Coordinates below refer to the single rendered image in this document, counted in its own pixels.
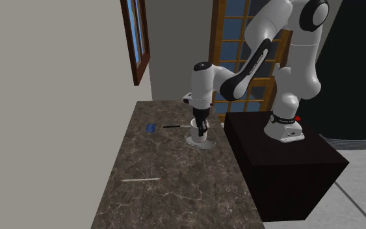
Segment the large black round appliance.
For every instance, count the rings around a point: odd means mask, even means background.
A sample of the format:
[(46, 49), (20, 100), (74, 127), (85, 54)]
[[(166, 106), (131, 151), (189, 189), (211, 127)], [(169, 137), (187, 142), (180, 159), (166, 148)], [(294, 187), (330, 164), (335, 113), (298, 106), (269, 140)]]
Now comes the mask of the large black round appliance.
[(341, 5), (316, 63), (319, 94), (302, 100), (301, 121), (340, 150), (366, 149), (366, 0)]

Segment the white patterned plate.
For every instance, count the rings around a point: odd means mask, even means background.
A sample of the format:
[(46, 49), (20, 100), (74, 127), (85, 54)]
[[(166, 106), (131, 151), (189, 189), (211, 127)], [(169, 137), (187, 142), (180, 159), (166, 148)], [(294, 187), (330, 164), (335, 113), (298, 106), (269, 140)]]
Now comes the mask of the white patterned plate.
[(190, 133), (186, 133), (184, 138), (189, 146), (203, 150), (211, 149), (216, 144), (216, 142), (210, 137), (208, 137), (204, 142), (194, 142)]

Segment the white cup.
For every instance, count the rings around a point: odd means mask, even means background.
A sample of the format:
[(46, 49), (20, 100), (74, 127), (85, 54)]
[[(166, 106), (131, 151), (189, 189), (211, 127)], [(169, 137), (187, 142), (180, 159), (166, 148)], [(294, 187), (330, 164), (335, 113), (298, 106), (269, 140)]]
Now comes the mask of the white cup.
[(207, 130), (209, 129), (209, 123), (207, 120), (205, 120), (202, 123), (202, 129), (199, 129), (196, 123), (196, 119), (193, 118), (190, 121), (190, 132), (192, 140), (196, 143), (202, 143), (205, 142), (207, 139)]

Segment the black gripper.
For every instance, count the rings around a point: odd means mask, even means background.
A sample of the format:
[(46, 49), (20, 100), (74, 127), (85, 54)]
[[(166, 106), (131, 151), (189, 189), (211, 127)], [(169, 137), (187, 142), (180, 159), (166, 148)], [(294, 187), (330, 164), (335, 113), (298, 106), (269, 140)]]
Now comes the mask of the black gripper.
[(195, 107), (193, 108), (193, 115), (196, 120), (199, 137), (203, 137), (208, 130), (208, 124), (206, 119), (208, 118), (209, 113), (210, 113), (210, 107), (207, 109), (197, 109)]

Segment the wooden glass paned door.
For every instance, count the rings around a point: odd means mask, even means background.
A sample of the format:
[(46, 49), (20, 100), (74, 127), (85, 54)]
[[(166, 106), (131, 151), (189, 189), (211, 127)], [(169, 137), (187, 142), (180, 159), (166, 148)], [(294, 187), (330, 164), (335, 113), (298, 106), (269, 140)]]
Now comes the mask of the wooden glass paned door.
[[(254, 16), (270, 0), (214, 0), (211, 22), (209, 62), (238, 72), (244, 66), (251, 50), (246, 45), (244, 31)], [(214, 92), (212, 101), (221, 122), (227, 112), (256, 112), (272, 109), (276, 96), (273, 70), (276, 64), (287, 60), (291, 31), (281, 30), (272, 41), (272, 51), (261, 65), (244, 96), (228, 101)]]

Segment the dark robot stand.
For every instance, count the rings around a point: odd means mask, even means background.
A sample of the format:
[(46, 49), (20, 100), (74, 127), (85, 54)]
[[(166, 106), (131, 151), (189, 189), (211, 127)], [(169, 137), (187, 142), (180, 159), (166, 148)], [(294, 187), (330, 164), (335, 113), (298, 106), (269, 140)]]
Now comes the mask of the dark robot stand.
[(283, 143), (268, 137), (270, 113), (227, 113), (224, 132), (261, 220), (305, 220), (349, 162), (301, 122), (305, 138)]

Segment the brown framed window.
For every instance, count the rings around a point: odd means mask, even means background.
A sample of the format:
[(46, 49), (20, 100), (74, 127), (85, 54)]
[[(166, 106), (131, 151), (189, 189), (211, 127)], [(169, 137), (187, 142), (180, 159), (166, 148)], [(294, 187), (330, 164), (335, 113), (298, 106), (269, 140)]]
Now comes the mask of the brown framed window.
[(150, 61), (145, 0), (120, 0), (134, 86), (139, 86)]

